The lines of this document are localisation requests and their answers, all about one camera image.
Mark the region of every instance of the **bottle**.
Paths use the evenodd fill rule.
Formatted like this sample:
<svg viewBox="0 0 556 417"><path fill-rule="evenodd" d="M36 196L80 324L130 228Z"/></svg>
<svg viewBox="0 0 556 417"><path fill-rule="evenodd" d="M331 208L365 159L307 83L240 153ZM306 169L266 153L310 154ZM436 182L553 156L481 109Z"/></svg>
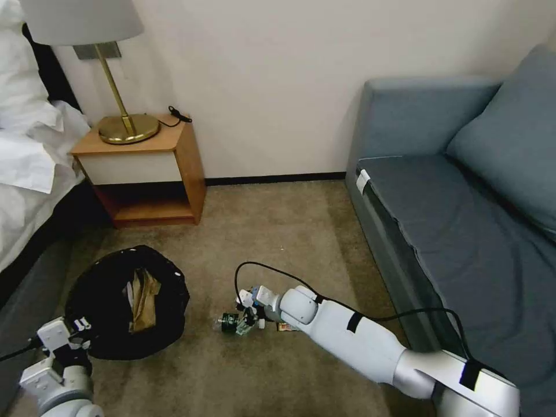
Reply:
<svg viewBox="0 0 556 417"><path fill-rule="evenodd" d="M222 333L235 333L239 322L239 314L224 313L213 320L213 330Z"/></svg>

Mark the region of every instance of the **bed frame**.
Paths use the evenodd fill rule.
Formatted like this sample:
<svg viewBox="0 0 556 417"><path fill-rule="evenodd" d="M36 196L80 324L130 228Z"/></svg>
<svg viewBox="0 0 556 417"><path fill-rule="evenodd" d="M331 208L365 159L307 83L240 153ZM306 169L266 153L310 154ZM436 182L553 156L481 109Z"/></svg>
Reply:
<svg viewBox="0 0 556 417"><path fill-rule="evenodd" d="M35 53L49 100L63 100L80 109L52 48L35 43L26 25L23 34ZM36 329L52 318L66 278L72 234L84 218L108 224L86 182L64 197L16 260L0 272L0 356L25 346ZM28 352L0 363L0 415L13 401L21 372L33 358L34 353Z"/></svg>

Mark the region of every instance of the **lamp stem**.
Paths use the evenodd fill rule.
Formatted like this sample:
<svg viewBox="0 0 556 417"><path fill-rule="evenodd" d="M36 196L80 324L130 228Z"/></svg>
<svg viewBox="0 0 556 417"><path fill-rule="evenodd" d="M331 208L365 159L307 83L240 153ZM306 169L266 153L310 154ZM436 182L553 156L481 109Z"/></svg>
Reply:
<svg viewBox="0 0 556 417"><path fill-rule="evenodd" d="M116 103L118 103L120 113L122 114L122 122L126 126L126 130L129 134L135 134L136 130L135 130L135 126L133 125L133 121L131 117L129 117L129 114L127 114L126 108L123 105L122 96L120 96L118 87L116 87L116 82L114 81L114 77L112 76L110 67L108 66L108 63L106 62L106 58L104 57L97 43L94 44L94 50L96 51L98 60L100 61L104 73L106 74L106 78L108 79L108 84L110 84L110 88L112 89L112 93L114 94L114 98L116 99Z"/></svg>

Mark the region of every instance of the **beige carpet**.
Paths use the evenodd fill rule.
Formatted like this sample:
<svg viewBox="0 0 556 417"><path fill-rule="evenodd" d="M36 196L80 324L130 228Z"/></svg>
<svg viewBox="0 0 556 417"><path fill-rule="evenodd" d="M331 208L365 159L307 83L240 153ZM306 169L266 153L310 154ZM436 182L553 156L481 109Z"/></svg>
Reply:
<svg viewBox="0 0 556 417"><path fill-rule="evenodd" d="M83 233L67 288L96 258L138 244L159 250L185 273L186 329L145 360L93 360L95 401L106 416L434 415L430 404L365 380L301 333L269 326L241 338L211 329L214 316L233 311L233 273L248 259L303 277L364 313L393 313L343 182L212 187L199 226ZM240 282L276 291L296 285L255 266L244 268ZM397 323L389 328L403 340ZM27 396L10 413L33 415Z"/></svg>

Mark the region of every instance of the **power cord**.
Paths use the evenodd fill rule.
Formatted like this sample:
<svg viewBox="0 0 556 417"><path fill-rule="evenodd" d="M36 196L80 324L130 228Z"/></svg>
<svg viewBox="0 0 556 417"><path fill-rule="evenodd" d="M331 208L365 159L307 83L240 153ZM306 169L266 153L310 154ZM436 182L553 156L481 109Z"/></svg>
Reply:
<svg viewBox="0 0 556 417"><path fill-rule="evenodd" d="M21 355L25 352L29 352L30 350L37 349L41 346L42 346L41 340L37 336L35 336L35 337L29 339L29 344L26 347L24 347L23 349L20 349L20 350L17 350L15 352L8 353L7 355L1 356L0 357L0 362L4 362L8 359L19 356L19 355Z"/></svg>
<svg viewBox="0 0 556 417"><path fill-rule="evenodd" d="M178 119L178 121L173 124L173 125L169 125L168 123L164 123L162 120L158 120L161 124L165 125L166 127L176 127L177 125L179 125L181 122L185 122L185 123L191 123L193 122L193 119L184 116L182 113L180 113L180 111L176 108L174 108L173 106L168 106L168 111L170 112L170 114L172 116L174 116L176 119Z"/></svg>
<svg viewBox="0 0 556 417"><path fill-rule="evenodd" d="M234 286L235 286L235 290L236 290L236 296L237 296L237 299L240 300L240 303L242 303L242 302L241 302L241 298L239 297L239 290L238 290L238 287L237 287L237 277L238 277L238 274L239 274L239 270L240 270L242 267L244 267L245 265L256 265L256 266L260 266L260 267L262 267L262 268L266 268L266 269L269 269L269 270L271 270L271 271L277 272L277 273L279 273L279 274L285 275L285 276L287 276L287 277L289 277L289 278L292 278L292 279L296 280L297 282L301 283L304 287L306 287L306 288L308 288L309 290L313 291L313 292L317 295L317 298L321 298L321 299L323 299L323 300L328 300L328 301L334 301L335 303L338 303L338 304L340 304L341 306L343 306L343 307L345 307L345 308L347 308L347 309L349 309L349 310L354 311L353 308L351 308L351 307L348 306L348 305L345 305L345 304L344 304L343 302L341 302L341 301L338 301L338 300L333 299L333 298L330 298L330 297L325 297L325 296L319 294L317 291L315 291L310 285L308 285L308 283L306 283L305 281L303 281L301 278L296 277L295 275L292 275L292 274L290 274L290 273L288 273L288 272L282 271L282 270L280 270L280 269L278 269L278 268L274 268L273 266L265 265L265 264L262 264L262 263L260 263L260 262L255 262L255 261L246 261L246 262L243 262L243 263L241 263L241 264L236 268L236 273L235 273L235 276L234 276L234 280L233 280L233 281L234 281ZM389 317L371 317L371 316L367 316L366 314L363 314L363 313L361 313L361 315L362 315L363 317L365 317L366 319L369 319L369 320L371 320L371 321L375 321L375 322L377 322L377 323L384 323L384 322L386 322L386 321L397 320L397 319L399 319L399 318L401 318L401 317L410 316L410 315L413 315L413 314L420 314L420 313L427 313L427 314L429 314L429 313L435 313L435 312L447 313L447 314L450 314L450 315L454 318L454 320L456 321L456 325L457 325L457 327L458 327L459 340L460 340L460 343L461 343L463 352L464 352L465 356L467 357L467 360L468 360L468 361L473 361L473 362L475 362L475 363L477 363L477 364L480 364L481 368L486 369L486 370L488 370L488 371L490 371L490 372L493 372L493 373L496 374L496 375L500 375L502 378L507 379L507 378L504 376L503 373L497 371L496 369L494 369L494 368L492 368L492 367L490 367L490 366L488 366L488 365L483 364L482 362L479 362L477 359L474 358L474 356L471 354L471 350L469 349L469 345L467 344L467 338L466 338L466 336L465 336L465 330L463 329L462 321L461 321L461 319L459 318L458 314L457 314L454 310L452 310L452 309L447 309L447 308L444 308L444 307L426 307L426 308L421 308L421 309L408 310L408 311L406 311L406 312L399 313L399 314L395 314L394 316L389 316Z"/></svg>

